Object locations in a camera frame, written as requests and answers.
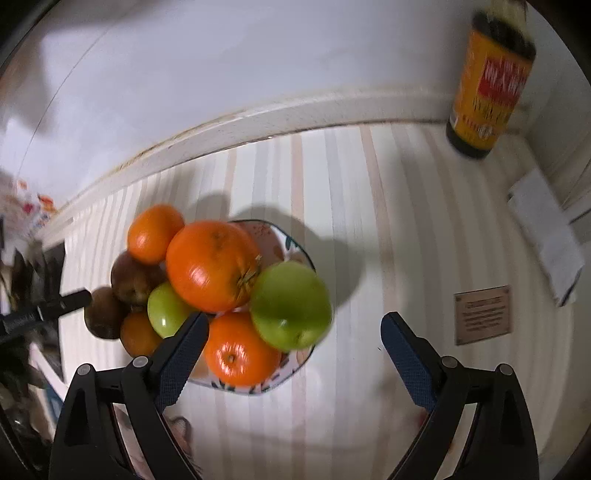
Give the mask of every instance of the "kiwi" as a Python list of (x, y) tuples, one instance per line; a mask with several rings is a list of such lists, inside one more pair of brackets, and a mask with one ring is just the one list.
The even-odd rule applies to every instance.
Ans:
[(95, 337), (117, 340), (129, 307), (121, 302), (111, 287), (99, 287), (92, 292), (90, 305), (84, 308), (84, 323)]

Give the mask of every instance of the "paper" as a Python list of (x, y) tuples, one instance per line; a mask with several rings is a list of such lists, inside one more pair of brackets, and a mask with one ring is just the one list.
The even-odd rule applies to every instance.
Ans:
[(26, 181), (0, 169), (0, 217), (4, 218), (4, 263), (11, 264), (15, 248), (24, 254), (35, 233), (56, 212), (53, 200)]
[(584, 266), (572, 228), (538, 168), (516, 182), (509, 192), (509, 208), (538, 254), (556, 305), (562, 306)]

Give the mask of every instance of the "bottle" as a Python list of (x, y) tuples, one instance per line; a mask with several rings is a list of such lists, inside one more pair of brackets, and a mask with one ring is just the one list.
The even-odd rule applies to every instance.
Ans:
[(462, 154), (484, 158), (503, 133), (535, 58), (525, 0), (491, 0), (476, 11), (464, 71), (446, 125)]

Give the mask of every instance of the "orange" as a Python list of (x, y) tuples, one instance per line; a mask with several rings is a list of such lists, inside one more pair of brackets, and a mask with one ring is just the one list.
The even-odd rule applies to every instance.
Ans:
[(259, 273), (260, 253), (251, 236), (232, 223), (190, 223), (170, 242), (166, 272), (175, 291), (204, 312), (244, 305)]
[(213, 319), (203, 355), (210, 371), (234, 387), (263, 383), (281, 360), (281, 352), (256, 332), (248, 312), (230, 312)]
[(140, 213), (127, 232), (127, 250), (138, 261), (155, 265), (166, 258), (166, 249), (184, 227), (183, 216), (172, 205), (154, 205)]
[(162, 342), (152, 328), (146, 312), (131, 312), (124, 318), (119, 335), (123, 347), (130, 356), (150, 356)]

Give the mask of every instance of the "yellow bottle label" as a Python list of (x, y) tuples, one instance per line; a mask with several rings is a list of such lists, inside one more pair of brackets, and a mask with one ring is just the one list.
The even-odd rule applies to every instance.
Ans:
[(472, 30), (450, 116), (463, 141), (482, 150), (492, 148), (507, 126), (531, 65), (532, 61)]

